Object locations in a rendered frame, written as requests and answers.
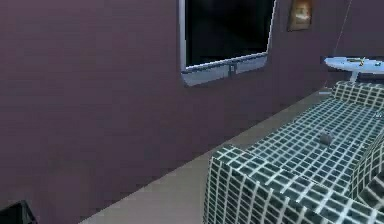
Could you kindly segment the dark checked sofa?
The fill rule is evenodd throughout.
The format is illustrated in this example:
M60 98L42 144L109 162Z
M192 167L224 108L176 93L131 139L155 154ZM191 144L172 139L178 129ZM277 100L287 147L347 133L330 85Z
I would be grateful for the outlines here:
M217 150L203 224L384 224L384 85L339 81L250 148Z

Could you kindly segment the round white table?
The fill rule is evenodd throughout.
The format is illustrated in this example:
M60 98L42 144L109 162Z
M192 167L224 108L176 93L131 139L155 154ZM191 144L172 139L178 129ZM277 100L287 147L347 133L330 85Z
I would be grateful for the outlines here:
M363 57L331 56L322 60L328 68L330 77L325 82L323 90L319 92L320 95L329 95L331 88L338 81L347 81L352 84L360 81L384 84L383 60L364 57L364 64L361 65L358 62L348 62L347 58Z

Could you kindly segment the black box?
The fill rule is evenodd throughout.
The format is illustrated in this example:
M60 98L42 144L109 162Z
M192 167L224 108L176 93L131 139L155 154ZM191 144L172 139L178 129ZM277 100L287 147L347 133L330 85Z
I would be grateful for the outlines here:
M38 224L25 200L0 210L0 224Z

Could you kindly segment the silver framed wall television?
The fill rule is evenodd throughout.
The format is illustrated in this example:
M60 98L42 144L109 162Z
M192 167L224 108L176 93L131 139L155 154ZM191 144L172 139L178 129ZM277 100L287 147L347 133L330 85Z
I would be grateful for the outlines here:
M178 0L180 75L198 86L263 68L278 0Z

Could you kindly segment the framed wall picture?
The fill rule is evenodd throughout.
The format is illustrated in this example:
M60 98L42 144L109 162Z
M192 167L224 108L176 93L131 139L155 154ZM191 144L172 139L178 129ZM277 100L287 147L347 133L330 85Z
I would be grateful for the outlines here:
M307 30L311 26L313 0L292 0L287 31Z

